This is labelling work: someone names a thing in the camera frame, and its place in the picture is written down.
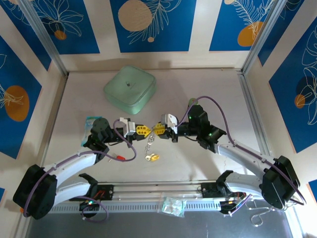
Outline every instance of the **clear plastic bag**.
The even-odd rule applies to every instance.
[[[161,196],[158,213],[175,217],[185,217],[186,200],[181,198]]]

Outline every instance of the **beige circle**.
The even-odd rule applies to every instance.
[[[121,25],[128,31],[142,31],[152,23],[151,10],[140,0],[129,0],[119,9]]]
[[[10,1],[11,3],[13,3],[13,4],[15,4],[15,5],[18,5],[17,0],[8,0],[8,1]]]
[[[224,0],[224,3],[227,4],[227,5],[230,5],[230,4],[232,4],[234,1],[236,1],[236,0]]]

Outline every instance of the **green plastic container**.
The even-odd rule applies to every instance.
[[[125,66],[104,87],[111,104],[134,115],[138,113],[156,92],[153,75],[134,66]]]

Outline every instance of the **wall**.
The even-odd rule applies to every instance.
[[[247,73],[247,79],[253,91],[253,96],[256,101],[256,105],[258,107],[271,150],[275,156],[278,157],[280,155],[284,155],[292,161],[292,164],[301,182],[300,191],[306,198],[307,205],[304,207],[296,206],[296,210],[304,231],[307,235],[311,235],[312,237],[317,236],[316,225],[314,219],[312,219],[313,214],[317,212],[317,206],[306,185],[309,181],[315,180],[317,178],[317,144],[313,144],[303,150],[298,149],[297,147],[296,150],[296,144],[293,145],[289,131],[284,122],[284,120],[287,121],[287,118],[284,114],[285,110],[284,108],[279,108],[276,102],[277,95],[273,95],[269,81],[271,78],[275,79],[275,75],[277,75],[275,73],[279,73],[281,68],[284,67],[283,62],[288,62],[285,59],[291,51],[294,53],[292,49],[299,42],[303,34],[316,19],[316,17],[317,2],[315,0],[305,0],[291,21],[290,25],[287,27],[285,33],[275,46],[274,50],[267,58],[265,64],[262,66],[260,61],[257,59],[253,63],[250,71]],[[289,73],[285,72],[283,76],[278,74],[278,80],[280,80],[284,90],[284,94],[282,95],[284,95],[285,98],[288,96],[288,93],[291,93],[294,96],[291,100],[292,105],[294,102],[296,102],[296,89],[289,87],[289,85],[292,85],[293,81],[292,70],[294,68],[297,69],[297,67],[300,66],[303,67],[301,56],[303,51],[300,51],[299,54],[300,56],[298,57],[292,57],[291,59],[288,58],[288,60],[292,61],[292,64],[288,65]],[[293,114],[293,118],[303,115],[305,118],[305,123],[307,123],[308,115],[307,113],[304,113],[305,111],[303,111],[307,110],[307,107],[308,105],[305,105],[301,109],[298,108],[296,113]],[[298,127],[301,127],[301,121],[298,121],[297,123]],[[311,132],[310,135],[308,132],[308,135],[310,137],[316,137],[316,134],[314,133],[314,130],[316,130],[316,125],[310,126]],[[297,133],[297,136],[301,137],[303,133],[307,132],[297,131]]]
[[[25,136],[17,156],[13,158],[12,156],[0,153],[0,187],[5,189],[0,203],[0,236],[8,238],[15,235],[16,226],[20,221],[21,215],[19,212],[19,206],[12,201],[12,196],[21,182],[27,168],[41,159],[39,152],[43,151],[43,148],[45,147],[42,140],[45,137],[46,126],[51,114],[57,90],[63,79],[54,63],[51,63],[48,69],[44,67],[30,46],[23,39],[17,28],[7,17],[4,9],[1,7],[0,36],[4,39],[4,41],[6,41],[9,48],[13,50],[14,54],[17,55],[23,63],[20,63],[22,66],[10,64],[10,59],[14,56],[11,54],[10,58],[7,56],[7,61],[0,69],[1,72],[2,70],[6,70],[6,72],[14,70],[19,73],[23,68],[23,72],[25,73],[24,75],[20,75],[20,77],[24,81],[27,81],[30,80],[28,75],[32,75],[32,77],[36,80],[35,83],[40,84],[39,88],[41,90],[39,96],[36,95],[35,97],[36,105],[33,113],[31,113],[31,98],[33,98],[33,93],[28,92],[30,109],[27,113],[27,118],[30,118],[30,120],[26,125],[27,129]],[[5,85],[7,81],[7,78],[1,77],[0,84]],[[15,125],[18,126],[20,122],[18,122],[17,119],[14,121],[12,119],[14,118],[13,116],[10,118],[7,117],[5,112],[8,113],[8,108],[6,108],[6,106],[3,106],[0,110],[2,113],[0,118],[1,125],[3,125],[3,123],[7,123],[8,120],[11,120],[10,127],[7,131],[3,131],[3,128],[1,129],[0,138],[1,140],[10,138],[10,143],[13,143],[14,141],[11,139],[14,139],[14,136],[12,135],[18,135],[21,132],[14,131]]]
[[[13,0],[0,0],[20,30]],[[34,0],[69,71],[237,67],[273,0]],[[20,32],[34,51],[32,34]]]

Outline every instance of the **white floor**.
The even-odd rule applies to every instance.
[[[145,107],[131,116],[112,106],[105,98],[103,88],[117,72],[70,73],[65,93],[57,115],[45,165],[67,158],[77,151],[86,151],[80,146],[87,116],[102,116],[110,122],[119,117],[130,117],[138,124],[152,127],[160,116],[171,113],[182,118],[188,100],[208,95],[222,106],[232,136],[242,143],[259,149],[247,106],[234,69],[178,69],[149,70],[157,79],[157,92]],[[217,107],[202,99],[200,105],[209,115],[211,124],[225,129]],[[134,142],[138,157],[128,163],[104,158],[98,164],[81,173],[88,173],[98,181],[180,181],[217,179],[225,170],[246,173],[246,169],[234,161],[215,155],[200,147],[197,142],[179,138],[178,143],[156,137],[151,151],[160,155],[155,162],[144,158],[147,140]],[[112,154],[131,158],[133,152],[122,143],[110,147]]]

